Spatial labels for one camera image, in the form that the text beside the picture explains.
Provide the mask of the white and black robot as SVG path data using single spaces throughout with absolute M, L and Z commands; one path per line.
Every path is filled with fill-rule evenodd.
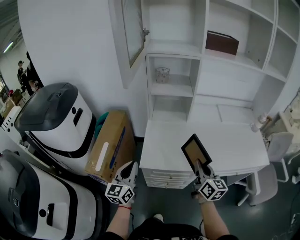
M 78 88 L 68 82 L 44 86 L 30 97 L 15 119 L 45 158 L 85 176 L 97 119 Z
M 97 200 L 87 188 L 4 150 L 0 153 L 0 213 L 26 237 L 87 240 L 96 229 Z

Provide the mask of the clear glass bottle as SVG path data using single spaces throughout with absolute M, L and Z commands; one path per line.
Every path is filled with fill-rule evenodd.
M 250 124 L 250 128 L 253 132 L 258 132 L 260 130 L 260 128 L 265 124 L 267 120 L 267 113 L 263 113 L 260 116 L 257 117 L 257 119 L 254 120 L 254 122 L 252 122 Z

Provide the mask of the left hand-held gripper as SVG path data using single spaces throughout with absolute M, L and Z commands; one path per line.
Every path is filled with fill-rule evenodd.
M 114 204 L 128 204 L 133 202 L 134 188 L 138 176 L 138 163 L 130 161 L 121 166 L 105 191 L 106 198 Z

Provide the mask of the clear glass jar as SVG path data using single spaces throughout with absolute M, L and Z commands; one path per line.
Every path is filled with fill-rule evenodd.
M 166 67 L 158 67 L 155 69 L 156 83 L 167 83 L 170 79 L 170 69 Z

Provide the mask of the white shelf hutch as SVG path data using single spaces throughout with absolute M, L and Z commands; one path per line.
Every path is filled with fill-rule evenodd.
M 149 120 L 248 124 L 277 113 L 300 47 L 296 0 L 142 0 Z M 239 41 L 206 49 L 207 31 Z M 167 83 L 155 69 L 169 68 Z

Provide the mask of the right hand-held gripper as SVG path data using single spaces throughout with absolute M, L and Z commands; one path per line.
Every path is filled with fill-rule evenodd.
M 195 184 L 192 198 L 197 198 L 199 203 L 220 200 L 228 191 L 228 187 L 222 179 L 215 179 L 215 173 L 210 165 L 206 166 L 206 172 L 210 179 L 204 181 L 204 172 L 199 159 L 196 161 L 196 177 L 201 184 Z

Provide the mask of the ribbed glass cabinet door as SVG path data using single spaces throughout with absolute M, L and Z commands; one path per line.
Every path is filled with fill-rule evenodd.
M 146 54 L 143 0 L 108 0 L 123 88 L 128 89 Z

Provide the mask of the person's right forearm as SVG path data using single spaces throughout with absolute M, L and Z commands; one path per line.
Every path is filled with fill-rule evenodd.
M 222 236 L 229 235 L 229 230 L 219 215 L 214 202 L 200 204 L 206 237 L 217 240 Z

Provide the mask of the brown cardboard box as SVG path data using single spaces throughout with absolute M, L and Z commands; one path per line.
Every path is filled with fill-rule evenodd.
M 92 147 L 85 172 L 92 179 L 111 183 L 117 170 L 134 158 L 136 144 L 131 121 L 123 110 L 111 110 Z

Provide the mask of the green object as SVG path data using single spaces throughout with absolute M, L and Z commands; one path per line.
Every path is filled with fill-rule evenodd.
M 95 130 L 94 130 L 94 137 L 95 139 L 97 139 L 101 128 L 103 127 L 103 124 L 108 116 L 109 112 L 104 113 L 103 115 L 101 115 L 101 117 L 97 120 L 96 125 L 95 125 Z

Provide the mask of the white office chair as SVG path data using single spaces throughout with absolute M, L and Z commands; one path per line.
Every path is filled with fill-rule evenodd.
M 292 139 L 293 134 L 288 132 L 281 132 L 272 136 L 267 149 L 270 164 L 235 183 L 245 187 L 245 195 L 237 203 L 238 206 L 241 206 L 246 200 L 249 200 L 250 206 L 256 206 L 270 200 L 278 192 L 278 183 L 285 183 L 289 180 L 284 156 L 292 143 Z M 283 180 L 277 177 L 275 162 L 280 163 L 283 168 L 285 176 Z

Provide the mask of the dark brown box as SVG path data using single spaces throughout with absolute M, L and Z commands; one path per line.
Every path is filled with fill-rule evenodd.
M 239 41 L 229 35 L 207 31 L 206 49 L 236 55 Z

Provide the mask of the person's black clothes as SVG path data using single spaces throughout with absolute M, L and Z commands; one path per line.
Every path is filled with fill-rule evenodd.
M 128 240 L 210 240 L 202 232 L 186 224 L 166 224 L 150 217 L 135 228 Z

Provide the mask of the person's left forearm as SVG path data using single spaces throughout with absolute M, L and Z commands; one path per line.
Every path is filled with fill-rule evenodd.
M 119 205 L 106 231 L 118 235 L 123 240 L 127 240 L 131 209 L 130 204 Z

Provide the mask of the black picture frame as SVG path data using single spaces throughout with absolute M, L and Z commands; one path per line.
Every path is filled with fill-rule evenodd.
M 212 160 L 196 134 L 192 134 L 188 141 L 181 147 L 181 150 L 194 173 L 196 173 L 197 170 L 196 161 L 199 159 L 203 171 L 207 174 L 206 166 L 209 165 Z

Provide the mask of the white desk with drawers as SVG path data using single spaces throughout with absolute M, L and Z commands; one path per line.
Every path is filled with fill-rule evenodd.
M 147 123 L 140 168 L 147 186 L 184 189 L 195 174 L 181 147 L 196 134 L 221 177 L 254 173 L 269 165 L 259 132 L 245 124 L 153 121 Z

